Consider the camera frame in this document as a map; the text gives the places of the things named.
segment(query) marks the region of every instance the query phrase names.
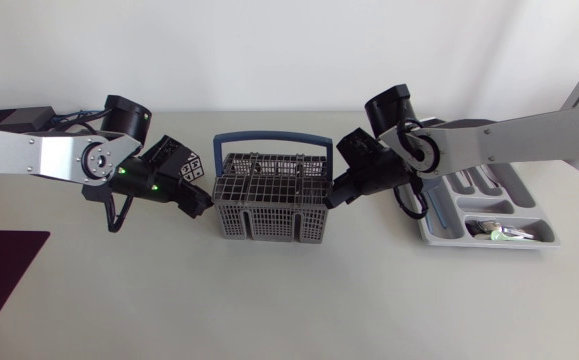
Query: cutlery tray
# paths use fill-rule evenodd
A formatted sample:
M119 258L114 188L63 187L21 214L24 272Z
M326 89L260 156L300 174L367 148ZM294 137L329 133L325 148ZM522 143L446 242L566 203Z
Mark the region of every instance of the cutlery tray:
M440 178L439 184L425 192L429 210L418 221L423 240L429 245L542 249L560 246L544 212L509 164L482 165ZM410 206L420 212L409 185L405 191ZM477 239L467 223L495 220L515 226L535 236L536 241Z

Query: white table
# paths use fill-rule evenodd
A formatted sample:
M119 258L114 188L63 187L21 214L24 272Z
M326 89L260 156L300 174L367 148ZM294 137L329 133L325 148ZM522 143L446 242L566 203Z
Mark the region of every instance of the white table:
M362 113L156 114L147 146L166 133L196 151L210 192L216 133L337 142L358 126ZM310 153L281 145L227 150ZM0 313L0 359L579 359L579 172L516 168L562 248L429 247L391 192L330 211L322 245L225 240L214 209L192 220L144 200L110 234L79 186L0 175L0 229L52 233Z

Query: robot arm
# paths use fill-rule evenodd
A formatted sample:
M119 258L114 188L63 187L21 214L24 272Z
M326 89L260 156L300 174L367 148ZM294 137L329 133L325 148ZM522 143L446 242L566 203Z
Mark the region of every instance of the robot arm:
M329 208L386 189L398 196L408 183L420 194L431 179L481 164L579 158L579 108L500 122L420 122L409 97L398 85L365 104L375 138L357 129L338 144L350 168L334 180Z
M0 174L30 174L89 186L105 184L141 148L118 133L16 134L0 131Z
M0 110L0 115L10 111L14 110ZM143 155L135 156L142 149L151 120L145 107L110 95L104 111L76 120L47 125L51 116L47 118L46 113L42 111L42 121L22 116L15 127L13 120L0 116L0 174L30 174L82 184L86 200L105 205L111 232L120 230L134 198L176 202L192 218L213 205L209 194L184 178L183 167L191 161L198 171L200 159L176 140L165 136ZM101 117L100 131L86 124ZM89 132L64 131L73 125L84 125ZM29 127L52 131L14 130ZM113 193L126 195L118 215Z

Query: blue handle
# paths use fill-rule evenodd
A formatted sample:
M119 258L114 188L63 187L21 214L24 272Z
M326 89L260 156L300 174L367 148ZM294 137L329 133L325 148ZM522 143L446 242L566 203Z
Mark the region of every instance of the blue handle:
M324 146L327 149L327 180L331 181L332 179L333 142L331 139L323 136L289 131L236 131L214 136L213 156L216 164L216 176L222 176L222 144L226 142L247 140L282 140Z

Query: gray plastic basket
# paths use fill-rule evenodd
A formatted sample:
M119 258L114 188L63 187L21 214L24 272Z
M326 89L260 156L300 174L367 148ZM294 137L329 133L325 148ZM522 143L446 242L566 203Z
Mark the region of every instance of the gray plastic basket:
M327 156L232 153L222 144L284 140L324 146ZM242 131L214 137L216 184L213 199L228 239L322 242L331 190L331 139L301 133Z

